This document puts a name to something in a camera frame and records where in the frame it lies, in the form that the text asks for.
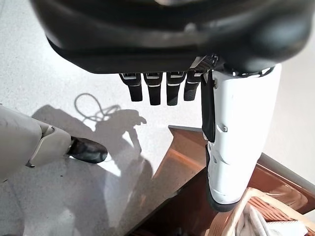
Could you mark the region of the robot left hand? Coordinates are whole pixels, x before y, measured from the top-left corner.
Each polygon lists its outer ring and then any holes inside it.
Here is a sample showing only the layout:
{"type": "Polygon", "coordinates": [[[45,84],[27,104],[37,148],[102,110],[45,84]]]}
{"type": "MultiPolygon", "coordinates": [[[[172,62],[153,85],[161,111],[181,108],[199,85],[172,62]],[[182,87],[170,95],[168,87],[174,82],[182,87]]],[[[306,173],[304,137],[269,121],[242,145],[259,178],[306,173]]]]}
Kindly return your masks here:
{"type": "Polygon", "coordinates": [[[240,201],[261,155],[281,63],[306,45],[312,0],[33,0],[45,36],[62,58],[94,74],[119,74],[132,101],[167,103],[201,89],[210,205],[240,201]]]}

